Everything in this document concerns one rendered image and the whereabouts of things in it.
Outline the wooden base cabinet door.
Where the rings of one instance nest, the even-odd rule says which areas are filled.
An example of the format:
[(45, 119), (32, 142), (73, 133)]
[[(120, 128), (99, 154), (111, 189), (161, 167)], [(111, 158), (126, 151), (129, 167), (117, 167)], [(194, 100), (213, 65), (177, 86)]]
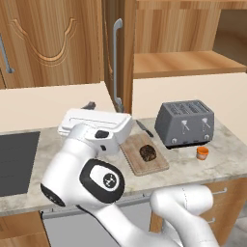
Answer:
[(0, 247), (51, 247), (38, 211), (0, 217)]

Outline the wooden cutting board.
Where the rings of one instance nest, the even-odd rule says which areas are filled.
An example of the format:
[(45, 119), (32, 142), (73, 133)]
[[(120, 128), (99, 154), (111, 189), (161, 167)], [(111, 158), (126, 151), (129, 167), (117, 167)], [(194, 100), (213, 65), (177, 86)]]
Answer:
[[(145, 145), (151, 145), (156, 151), (156, 158), (145, 162), (140, 155), (139, 149)], [(157, 146), (151, 140), (150, 136), (141, 133), (130, 135), (123, 144), (121, 144), (123, 153), (135, 176), (141, 177), (169, 169), (169, 163), (158, 150)]]

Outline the dark brown bread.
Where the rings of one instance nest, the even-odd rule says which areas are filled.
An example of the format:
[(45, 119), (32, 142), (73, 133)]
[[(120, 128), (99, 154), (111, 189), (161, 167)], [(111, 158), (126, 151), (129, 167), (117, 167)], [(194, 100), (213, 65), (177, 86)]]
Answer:
[(145, 145), (139, 149), (140, 155), (145, 162), (152, 161), (156, 158), (156, 151), (153, 146)]

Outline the wooden drawer front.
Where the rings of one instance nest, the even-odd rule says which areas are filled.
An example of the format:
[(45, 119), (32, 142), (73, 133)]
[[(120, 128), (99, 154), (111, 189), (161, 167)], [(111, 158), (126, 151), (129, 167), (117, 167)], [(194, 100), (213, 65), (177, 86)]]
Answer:
[(213, 217), (216, 221), (209, 224), (219, 245), (223, 246), (232, 231), (233, 225), (244, 206), (244, 201), (233, 204), (215, 205), (211, 210), (201, 214), (206, 221)]
[(221, 191), (224, 187), (228, 188), (228, 192), (219, 195), (213, 195), (213, 206), (233, 204), (238, 201), (247, 200), (247, 178), (237, 178), (208, 183), (206, 185), (211, 192)]

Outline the open wooden wall cabinet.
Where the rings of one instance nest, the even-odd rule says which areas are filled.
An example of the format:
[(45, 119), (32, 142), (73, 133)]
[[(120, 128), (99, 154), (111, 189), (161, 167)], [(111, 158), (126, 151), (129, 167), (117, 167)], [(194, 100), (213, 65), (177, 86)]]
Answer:
[(246, 71), (213, 50), (224, 10), (247, 11), (247, 0), (137, 0), (134, 76)]

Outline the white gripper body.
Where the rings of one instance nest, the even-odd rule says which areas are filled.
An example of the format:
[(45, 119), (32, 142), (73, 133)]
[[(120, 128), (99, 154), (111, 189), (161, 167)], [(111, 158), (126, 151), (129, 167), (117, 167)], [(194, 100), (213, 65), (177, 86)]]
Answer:
[(72, 128), (77, 124), (86, 124), (113, 132), (118, 143), (122, 144), (130, 134), (132, 117), (126, 113), (71, 108), (58, 126), (58, 133), (68, 136)]

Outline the wooden carved cabinet door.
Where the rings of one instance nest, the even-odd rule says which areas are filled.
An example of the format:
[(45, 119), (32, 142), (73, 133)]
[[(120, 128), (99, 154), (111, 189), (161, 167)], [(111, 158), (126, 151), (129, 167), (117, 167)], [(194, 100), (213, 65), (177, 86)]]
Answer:
[(99, 0), (0, 0), (0, 89), (98, 83)]

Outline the grey four-slot toaster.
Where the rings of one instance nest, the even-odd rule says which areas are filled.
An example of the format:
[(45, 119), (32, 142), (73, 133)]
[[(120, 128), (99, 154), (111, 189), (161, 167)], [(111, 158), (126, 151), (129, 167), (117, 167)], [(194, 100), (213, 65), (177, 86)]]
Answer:
[(214, 113), (202, 101), (163, 102), (154, 129), (167, 149), (204, 145), (214, 133)]

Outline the wooden open cabinet door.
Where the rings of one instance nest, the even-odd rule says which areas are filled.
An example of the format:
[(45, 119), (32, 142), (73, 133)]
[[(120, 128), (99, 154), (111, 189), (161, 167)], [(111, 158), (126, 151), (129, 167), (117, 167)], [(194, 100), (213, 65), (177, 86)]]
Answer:
[(113, 93), (113, 26), (120, 18), (123, 27), (117, 32), (117, 91), (122, 99), (123, 110), (131, 113), (136, 0), (101, 0), (101, 7), (104, 82), (117, 109)]

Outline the black-handled kitchen knife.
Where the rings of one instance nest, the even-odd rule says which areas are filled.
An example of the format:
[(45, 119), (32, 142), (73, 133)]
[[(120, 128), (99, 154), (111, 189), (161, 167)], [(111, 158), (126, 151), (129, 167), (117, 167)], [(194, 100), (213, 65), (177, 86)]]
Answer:
[(142, 130), (146, 131), (151, 138), (153, 138), (153, 134), (140, 121), (136, 120), (136, 123), (140, 126)]

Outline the orange jam jar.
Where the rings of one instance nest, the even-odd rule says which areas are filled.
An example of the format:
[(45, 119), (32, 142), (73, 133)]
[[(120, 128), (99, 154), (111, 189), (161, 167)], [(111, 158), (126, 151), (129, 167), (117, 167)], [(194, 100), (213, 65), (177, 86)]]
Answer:
[(200, 160), (205, 160), (208, 156), (207, 147), (197, 147), (197, 158)]

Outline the black hob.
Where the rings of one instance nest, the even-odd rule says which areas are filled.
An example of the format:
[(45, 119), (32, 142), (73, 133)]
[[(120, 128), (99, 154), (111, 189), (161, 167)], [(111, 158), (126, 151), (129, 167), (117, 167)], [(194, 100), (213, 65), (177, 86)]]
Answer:
[(0, 197), (28, 192), (40, 134), (0, 135)]

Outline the grey dishwasher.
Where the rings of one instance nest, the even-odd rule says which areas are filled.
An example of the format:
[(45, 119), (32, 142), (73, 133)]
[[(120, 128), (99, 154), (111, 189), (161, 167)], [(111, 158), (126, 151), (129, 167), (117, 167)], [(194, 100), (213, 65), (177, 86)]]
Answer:
[[(123, 197), (118, 202), (123, 214), (137, 227), (150, 228), (151, 207), (143, 195)], [(119, 247), (90, 214), (76, 207), (58, 207), (41, 213), (51, 247)]]

